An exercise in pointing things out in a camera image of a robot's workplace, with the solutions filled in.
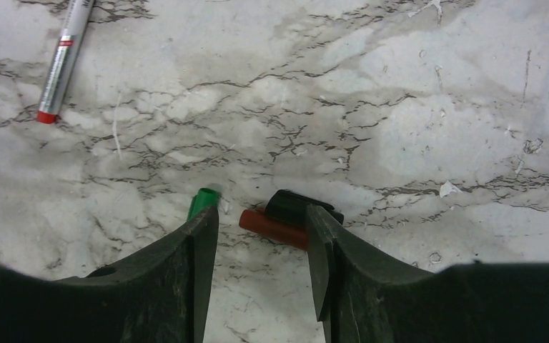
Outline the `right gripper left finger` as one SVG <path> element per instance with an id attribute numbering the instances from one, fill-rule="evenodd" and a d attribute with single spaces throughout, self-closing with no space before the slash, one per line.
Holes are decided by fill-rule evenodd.
<path id="1" fill-rule="evenodd" d="M 48 281 L 0 266 L 0 342 L 201 342 L 219 215 L 85 277 Z"/>

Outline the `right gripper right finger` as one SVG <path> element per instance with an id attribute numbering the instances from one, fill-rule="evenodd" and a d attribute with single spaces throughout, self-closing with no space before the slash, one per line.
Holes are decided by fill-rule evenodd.
<path id="1" fill-rule="evenodd" d="M 316 318 L 328 342 L 549 342 L 549 263 L 428 272 L 307 209 Z"/>

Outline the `green pen cap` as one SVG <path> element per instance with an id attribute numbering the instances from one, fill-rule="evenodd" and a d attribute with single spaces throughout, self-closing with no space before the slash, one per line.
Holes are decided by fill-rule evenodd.
<path id="1" fill-rule="evenodd" d="M 194 217 L 197 213 L 208 206 L 218 206 L 220 193 L 211 188 L 200 188 L 197 193 L 192 197 L 189 211 L 187 213 L 187 221 Z"/>

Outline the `black pen cap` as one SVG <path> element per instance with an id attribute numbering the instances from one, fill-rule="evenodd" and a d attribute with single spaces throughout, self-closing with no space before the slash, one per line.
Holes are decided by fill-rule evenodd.
<path id="1" fill-rule="evenodd" d="M 303 227 L 306 221 L 307 208 L 311 205 L 322 207 L 340 224 L 343 224 L 344 215 L 337 212 L 331 204 L 306 197 L 287 189 L 279 189 L 275 192 L 268 201 L 264 213 L 270 219 L 284 222 L 289 225 L 295 225 L 297 227 Z"/>

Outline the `white pen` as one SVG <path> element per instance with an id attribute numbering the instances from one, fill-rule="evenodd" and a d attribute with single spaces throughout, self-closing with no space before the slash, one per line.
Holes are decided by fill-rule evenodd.
<path id="1" fill-rule="evenodd" d="M 54 123 L 59 115 L 94 3 L 94 0 L 69 2 L 39 100 L 36 120 L 43 124 Z"/>

